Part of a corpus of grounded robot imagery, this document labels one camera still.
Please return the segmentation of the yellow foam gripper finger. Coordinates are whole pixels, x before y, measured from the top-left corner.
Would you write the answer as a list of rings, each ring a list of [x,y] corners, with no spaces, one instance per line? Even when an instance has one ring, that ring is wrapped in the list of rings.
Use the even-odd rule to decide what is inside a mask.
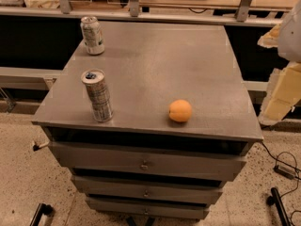
[[[301,100],[301,64],[290,62],[284,69],[273,69],[258,116],[262,125],[275,125]]]
[[[261,36],[258,45],[264,48],[277,48],[280,25],[275,25],[271,30]]]

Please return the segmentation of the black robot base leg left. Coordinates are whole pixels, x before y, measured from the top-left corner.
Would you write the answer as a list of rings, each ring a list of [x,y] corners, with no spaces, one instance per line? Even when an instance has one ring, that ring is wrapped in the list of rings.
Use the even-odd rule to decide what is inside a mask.
[[[40,203],[29,226],[39,226],[42,216],[49,216],[54,211],[50,204]]]

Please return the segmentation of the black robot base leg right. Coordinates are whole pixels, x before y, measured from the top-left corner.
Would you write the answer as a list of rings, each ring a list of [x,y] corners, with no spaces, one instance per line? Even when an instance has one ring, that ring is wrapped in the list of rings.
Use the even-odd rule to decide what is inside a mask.
[[[266,204],[269,206],[274,205],[276,207],[282,226],[291,226],[282,199],[276,187],[271,188],[271,195],[266,199]]]

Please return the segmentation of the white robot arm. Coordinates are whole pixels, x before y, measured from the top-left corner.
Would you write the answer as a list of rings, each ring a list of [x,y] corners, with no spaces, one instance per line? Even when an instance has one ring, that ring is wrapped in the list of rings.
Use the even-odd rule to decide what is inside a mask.
[[[301,1],[258,40],[265,48],[277,48],[277,54],[289,61],[278,71],[273,70],[268,81],[266,97],[261,105],[259,122],[274,125],[301,100]]]

